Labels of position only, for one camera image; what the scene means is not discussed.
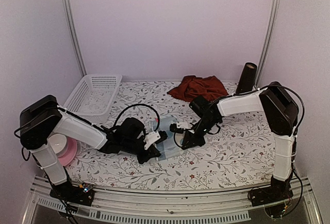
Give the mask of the blue orange patterned towel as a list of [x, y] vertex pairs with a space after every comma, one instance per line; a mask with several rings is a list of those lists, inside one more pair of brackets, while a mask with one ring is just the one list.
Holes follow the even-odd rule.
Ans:
[[174, 136], [177, 144], [182, 140], [182, 135], [176, 134], [170, 131], [170, 125], [175, 124], [177, 119], [174, 116], [167, 116], [160, 118], [160, 125], [158, 131], [165, 131], [167, 139], [161, 143], [155, 144], [155, 147], [160, 152], [160, 156], [155, 158], [156, 161], [165, 161], [174, 157], [184, 155], [186, 152], [179, 148], [174, 142]]

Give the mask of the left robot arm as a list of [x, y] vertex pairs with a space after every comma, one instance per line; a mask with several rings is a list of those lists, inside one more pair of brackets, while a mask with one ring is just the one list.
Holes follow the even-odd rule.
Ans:
[[88, 120], [66, 110], [57, 103], [53, 95], [47, 95], [20, 113], [20, 126], [14, 135], [20, 139], [57, 186], [56, 191], [65, 200], [73, 200], [77, 195], [75, 186], [51, 146], [52, 141], [75, 139], [104, 154], [126, 152], [136, 155], [143, 164], [151, 158], [159, 157], [155, 144], [164, 141], [167, 134], [155, 127], [147, 132], [144, 124], [136, 118], [126, 118], [122, 124], [112, 127], [97, 126]]

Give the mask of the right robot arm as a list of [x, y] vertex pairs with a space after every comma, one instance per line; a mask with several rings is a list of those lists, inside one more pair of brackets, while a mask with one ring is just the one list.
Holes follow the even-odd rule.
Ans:
[[299, 107], [290, 96], [291, 93], [289, 88], [279, 82], [272, 82], [254, 91], [227, 95], [212, 102], [198, 96], [189, 106], [200, 120], [193, 127], [184, 130], [181, 148], [185, 150], [203, 146], [205, 135], [216, 124], [222, 123], [224, 117], [264, 112], [275, 139], [275, 167], [272, 180], [276, 183], [267, 189], [266, 194], [270, 201], [278, 201], [287, 191], [283, 182], [288, 182], [293, 174], [292, 163], [300, 125]]

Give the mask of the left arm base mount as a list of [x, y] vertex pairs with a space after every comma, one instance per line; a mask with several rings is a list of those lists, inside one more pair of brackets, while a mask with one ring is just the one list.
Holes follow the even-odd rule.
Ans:
[[95, 191], [93, 189], [85, 190], [84, 187], [75, 186], [69, 181], [59, 185], [51, 183], [51, 187], [49, 195], [62, 201], [91, 206], [94, 200]]

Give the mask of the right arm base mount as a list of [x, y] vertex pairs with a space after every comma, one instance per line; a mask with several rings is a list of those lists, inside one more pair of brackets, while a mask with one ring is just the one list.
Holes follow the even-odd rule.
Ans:
[[290, 179], [280, 181], [272, 177], [270, 186], [251, 189], [247, 197], [252, 206], [260, 206], [292, 198], [293, 192]]

